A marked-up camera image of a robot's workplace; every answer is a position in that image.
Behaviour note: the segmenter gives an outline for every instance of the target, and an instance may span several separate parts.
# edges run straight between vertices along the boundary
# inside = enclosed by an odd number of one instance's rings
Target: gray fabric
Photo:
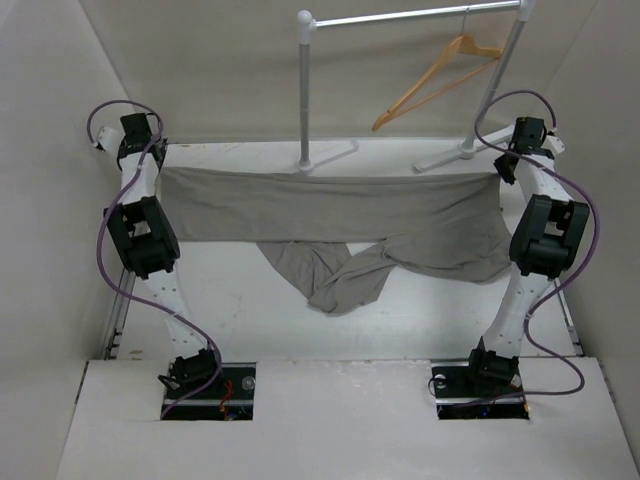
[[[162,205],[179,240],[259,242],[309,304],[330,313],[375,301],[398,264],[472,282],[510,264],[493,174],[328,178],[166,168]],[[352,257],[343,242],[361,241],[378,243]]]

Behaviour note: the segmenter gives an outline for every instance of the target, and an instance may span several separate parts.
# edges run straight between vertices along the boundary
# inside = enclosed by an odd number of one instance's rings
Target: white platform
[[[438,420],[426,361],[260,362],[251,422],[158,421],[162,361],[89,365],[58,480],[637,480],[595,359],[531,420]],[[575,374],[523,359],[525,386]]]
[[[349,141],[317,141],[311,143],[311,158],[325,161],[352,152],[318,168],[314,174],[321,176],[414,175],[414,162],[454,143],[363,139],[356,140],[354,148]],[[298,155],[297,142],[171,145],[165,167],[295,172]],[[483,152],[430,174],[493,172],[496,157]],[[503,184],[501,198],[505,220],[513,230],[524,210],[522,192],[517,185]],[[363,248],[351,247],[353,251]],[[396,268],[377,302],[331,317],[308,308],[306,299],[273,270],[254,244],[182,243],[181,250],[178,272],[194,319],[213,335],[229,362],[466,357],[493,321],[508,280],[474,285]],[[142,283],[134,291],[149,298]],[[132,304],[118,358],[172,358],[161,315]],[[563,355],[574,355],[558,299],[540,309],[532,333]],[[530,344],[523,344],[524,356],[538,354]]]

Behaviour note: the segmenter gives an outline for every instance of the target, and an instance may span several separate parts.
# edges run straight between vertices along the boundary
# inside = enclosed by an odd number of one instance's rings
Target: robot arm
[[[122,170],[121,184],[127,185],[138,168],[138,181],[124,194],[108,220],[109,233],[124,268],[134,272],[153,294],[153,301],[191,321],[176,272],[180,249],[175,234],[156,196],[157,177],[166,155],[166,140],[156,143],[138,167],[140,155],[152,137],[147,115],[136,113],[121,118],[124,138],[114,130],[103,128],[96,147],[116,155]],[[182,368],[178,379],[170,372],[174,384],[188,383],[192,369],[197,376],[216,370],[214,355],[198,333],[171,315],[164,315],[174,351]]]
[[[554,155],[564,151],[547,135],[542,120],[519,118],[509,150],[525,154],[554,171]],[[509,385],[517,374],[524,322],[553,280],[573,264],[589,218],[562,185],[529,162],[503,155],[496,169],[508,183],[518,180],[528,202],[509,249],[511,278],[495,320],[469,357],[469,378],[478,392]]]

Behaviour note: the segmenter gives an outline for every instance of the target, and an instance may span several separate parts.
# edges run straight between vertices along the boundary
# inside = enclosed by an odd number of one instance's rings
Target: white wall
[[[84,121],[124,92],[76,0],[11,7],[0,8],[0,478],[49,480],[112,301],[94,244],[117,176]]]
[[[318,19],[459,5],[461,0],[81,0],[125,89],[153,104],[174,140],[283,139],[298,134],[296,14]],[[595,0],[539,0],[504,86],[544,90]],[[504,43],[515,14],[471,16],[480,45]],[[461,18],[317,32],[312,44],[312,136],[371,134],[400,97],[460,33]],[[461,56],[425,94],[485,59]],[[487,85],[485,71],[382,127],[382,135],[462,135]],[[529,99],[497,108],[509,123]]]
[[[604,363],[640,463],[638,18],[637,0],[599,0],[547,94],[567,144],[559,170],[593,194],[602,216],[599,249],[569,306],[585,351]]]

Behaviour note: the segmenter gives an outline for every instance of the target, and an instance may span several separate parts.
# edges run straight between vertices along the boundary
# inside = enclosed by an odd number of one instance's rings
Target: wooden hanger
[[[418,90],[420,90],[424,86],[425,83],[427,83],[429,80],[431,80],[431,78],[436,73],[438,73],[448,63],[450,63],[451,60],[458,53],[464,53],[464,54],[467,54],[467,55],[481,55],[481,56],[484,56],[484,57],[492,57],[492,60],[490,60],[489,62],[485,63],[481,67],[476,68],[474,71],[466,74],[464,77],[459,78],[458,80],[455,80],[455,81],[449,83],[448,85],[442,87],[437,92],[434,92],[431,95],[427,96],[426,98],[423,98],[422,100],[420,100],[416,104],[414,104],[414,105],[412,105],[410,107],[407,107],[405,109],[402,109],[402,107],[404,105],[406,105],[406,103],[409,100],[411,100],[411,98],[416,93],[418,93]],[[452,88],[460,85],[465,80],[468,80],[471,77],[473,77],[474,75],[477,75],[480,72],[482,72],[482,71],[486,70],[487,68],[489,68],[489,66],[491,66],[493,63],[497,62],[498,59],[501,56],[502,56],[502,49],[501,48],[479,47],[476,44],[476,41],[474,40],[474,38],[471,35],[468,35],[468,34],[459,35],[458,37],[454,38],[449,43],[449,45],[447,45],[444,48],[442,53],[440,53],[440,55],[436,59],[435,63],[433,65],[431,65],[429,70],[427,70],[425,72],[425,74],[420,78],[420,80],[418,80],[415,85],[413,85],[409,90],[407,90],[406,93],[404,95],[402,95],[400,97],[400,99],[396,103],[394,103],[392,106],[390,106],[387,109],[386,112],[384,112],[382,115],[380,115],[378,117],[376,122],[373,124],[372,130],[375,132],[382,125],[384,125],[385,123],[390,122],[394,118],[398,118],[400,115],[404,115],[405,113],[410,112],[414,108],[417,108],[420,105],[423,105],[423,104],[427,103],[429,100],[433,100],[434,98],[439,97],[443,93],[448,92]]]

